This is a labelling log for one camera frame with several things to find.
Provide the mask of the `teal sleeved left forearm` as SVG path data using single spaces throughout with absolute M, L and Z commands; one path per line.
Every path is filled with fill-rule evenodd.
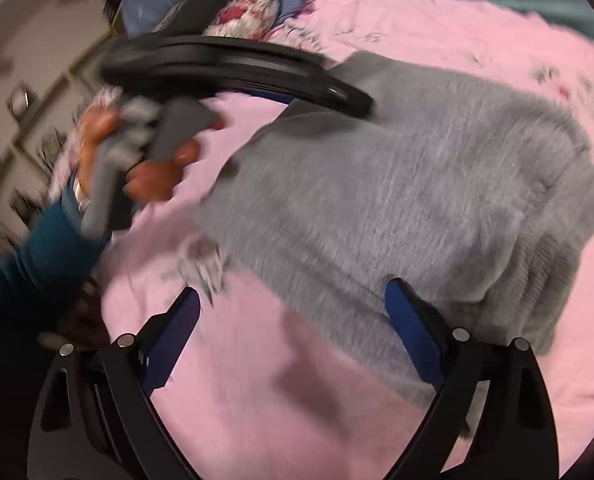
M 0 259 L 0 332 L 36 338 L 78 301 L 107 244 L 82 234 L 83 198 L 73 174 L 26 240 Z

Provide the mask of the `person's left hand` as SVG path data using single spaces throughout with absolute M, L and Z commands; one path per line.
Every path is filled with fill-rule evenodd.
M 101 143 L 111 136 L 119 125 L 116 107 L 92 107 L 79 125 L 81 140 L 79 165 L 73 191 L 81 211 L 90 203 L 94 159 Z M 140 162 L 128 172 L 124 193 L 138 203 L 163 203 L 170 200 L 173 190 L 181 182 L 184 169 L 201 159 L 201 144 L 195 139 L 187 140 L 177 148 L 170 160 Z

